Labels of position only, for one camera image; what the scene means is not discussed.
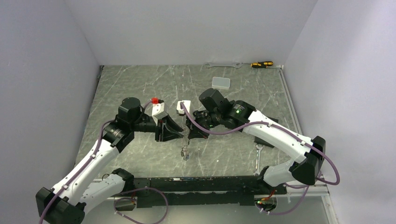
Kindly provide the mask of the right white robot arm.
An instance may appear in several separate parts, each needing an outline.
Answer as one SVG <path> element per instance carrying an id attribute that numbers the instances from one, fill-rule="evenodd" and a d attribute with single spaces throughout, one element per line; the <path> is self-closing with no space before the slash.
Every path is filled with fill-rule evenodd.
<path id="1" fill-rule="evenodd" d="M 276 166 L 263 168 L 257 181 L 257 187 L 264 194 L 270 193 L 276 186 L 298 181 L 305 185 L 314 185 L 318 181 L 324 160 L 325 140 L 300 135 L 283 127 L 265 116 L 253 105 L 242 101 L 229 101 L 218 90 L 210 88 L 199 96 L 203 111 L 192 111 L 188 100 L 178 102 L 177 110 L 188 117 L 190 130 L 204 134 L 215 134 L 212 128 L 223 125 L 227 134 L 240 131 L 255 136 L 286 153 L 290 159 Z"/>

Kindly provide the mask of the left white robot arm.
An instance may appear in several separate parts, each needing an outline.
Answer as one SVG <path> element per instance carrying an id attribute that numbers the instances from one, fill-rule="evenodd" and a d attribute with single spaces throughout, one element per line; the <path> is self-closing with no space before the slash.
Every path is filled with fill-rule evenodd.
<path id="1" fill-rule="evenodd" d="M 182 127 L 167 113 L 163 100 L 152 98 L 152 114 L 134 97 L 123 99 L 114 119 L 106 121 L 87 155 L 52 188 L 41 188 L 35 198 L 40 223 L 79 224 L 85 215 L 107 198 L 130 195 L 134 176 L 117 168 L 101 182 L 95 177 L 134 139 L 136 132 L 153 133 L 157 142 L 182 138 Z"/>

